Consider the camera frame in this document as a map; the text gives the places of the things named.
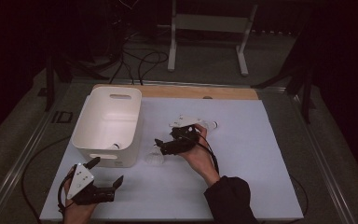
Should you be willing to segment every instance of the metal stand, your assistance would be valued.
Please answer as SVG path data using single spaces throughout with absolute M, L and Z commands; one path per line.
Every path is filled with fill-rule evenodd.
M 168 59 L 168 71 L 173 72 L 175 69 L 176 59 L 176 30 L 202 30 L 202 31 L 219 31 L 243 34 L 240 45 L 236 47 L 238 62 L 240 64 L 241 75 L 247 77 L 249 75 L 246 66 L 243 51 L 251 33 L 253 20 L 257 5 L 253 5 L 252 11 L 248 18 L 238 17 L 216 17 L 203 15 L 176 14 L 176 0 L 172 0 L 172 26 L 171 26 L 171 47 Z

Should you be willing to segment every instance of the human hand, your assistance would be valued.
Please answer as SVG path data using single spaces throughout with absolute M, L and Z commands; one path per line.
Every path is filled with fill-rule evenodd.
M 74 201 L 66 199 L 66 195 L 71 187 L 71 182 L 72 179 L 68 179 L 63 185 L 63 189 L 65 190 L 65 216 L 63 218 L 63 223 L 86 224 L 89 222 L 91 215 L 98 204 L 78 205 Z
M 199 124 L 195 124 L 195 127 L 200 132 L 199 143 L 208 147 L 206 142 L 207 130 Z M 220 179 L 220 175 L 214 169 L 211 155 L 205 148 L 195 145 L 189 151 L 179 153 L 178 155 L 183 157 L 190 167 L 202 176 L 208 187 L 212 186 Z

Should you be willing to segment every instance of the white object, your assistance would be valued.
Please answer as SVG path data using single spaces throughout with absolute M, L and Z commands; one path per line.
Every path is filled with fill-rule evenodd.
M 78 192 L 85 188 L 94 180 L 91 172 L 81 163 L 76 167 L 74 177 L 72 178 L 71 187 L 68 190 L 67 199 L 72 199 Z
M 162 155 L 160 147 L 153 145 L 149 153 L 146 154 L 145 160 L 150 165 L 161 165 L 164 162 L 164 155 Z
M 134 88 L 94 89 L 77 121 L 72 143 L 86 161 L 101 157 L 98 166 L 130 167 L 141 140 L 142 94 Z
M 180 115 L 179 119 L 170 123 L 172 128 L 182 128 L 185 126 L 193 125 L 198 123 L 202 127 L 206 128 L 208 131 L 214 130 L 217 128 L 218 123 L 216 121 L 206 121 L 203 119 L 194 118 L 187 115 Z
M 207 221 L 213 220 L 203 192 L 204 180 L 180 156 L 166 156 L 161 166 L 146 163 L 154 139 L 170 141 L 167 124 L 180 112 L 206 120 L 218 118 L 219 128 L 208 135 L 219 162 L 220 175 L 238 176 L 249 183 L 251 207 L 260 220 L 302 218 L 296 193 L 261 101 L 202 99 L 142 99 L 141 149 L 131 168 L 94 167 L 96 185 L 126 180 L 116 191 L 115 201 L 100 203 L 92 218 L 105 221 Z M 40 218 L 58 221 L 57 192 L 73 164 L 82 160 L 70 143 L 51 185 Z
M 243 34 L 241 44 L 236 47 L 238 63 L 240 65 L 241 75 L 249 75 L 243 51 L 252 30 L 257 5 L 252 6 L 252 10 L 247 17 L 223 17 L 223 16 L 205 16 L 176 13 L 176 0 L 172 0 L 172 22 L 171 22 L 171 46 L 168 60 L 168 71 L 173 72 L 176 61 L 176 31 L 200 30 L 200 31 L 220 31 Z

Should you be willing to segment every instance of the wrist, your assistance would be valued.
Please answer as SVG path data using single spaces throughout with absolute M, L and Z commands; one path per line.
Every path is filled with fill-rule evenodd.
M 202 177 L 205 183 L 208 185 L 208 188 L 220 180 L 220 175 L 215 170 L 212 170 L 209 173 L 204 173 Z

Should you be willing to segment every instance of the metal bar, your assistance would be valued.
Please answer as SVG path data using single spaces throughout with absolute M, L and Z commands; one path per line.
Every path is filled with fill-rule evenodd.
M 49 110 L 49 112 L 45 112 L 42 119 L 39 121 L 36 128 L 34 129 L 34 132 L 31 135 L 26 146 L 22 150 L 20 156 L 17 158 L 14 165 L 7 172 L 7 176 L 5 177 L 0 188 L 0 213 L 2 212 L 4 206 L 6 205 L 11 192 L 19 182 L 27 162 L 31 159 L 33 153 L 35 152 L 35 149 L 38 147 L 40 139 L 42 138 L 43 133 L 46 130 L 49 121 L 53 117 L 54 114 L 53 111 L 55 111 L 57 104 L 61 101 L 69 85 L 62 84 L 60 86 L 61 88 L 57 93 L 58 94 L 57 101 L 55 101 L 54 104 L 51 106 L 51 110 Z
M 311 143 L 311 153 L 316 160 L 319 170 L 321 171 L 321 175 L 324 179 L 325 185 L 330 193 L 331 199 L 337 209 L 338 215 L 341 218 L 343 224 L 356 224 L 356 220 L 351 212 L 351 209 L 348 207 L 345 197 L 339 187 L 338 182 L 334 178 L 334 175 L 328 165 L 328 162 L 324 156 L 324 153 L 316 139 L 312 128 L 309 124 L 303 120 L 303 116 L 301 114 L 300 108 L 300 100 L 298 96 L 291 97 L 292 106 L 296 112 L 296 116 L 298 117 L 299 123 L 301 124 L 303 130 L 306 132 L 310 143 Z

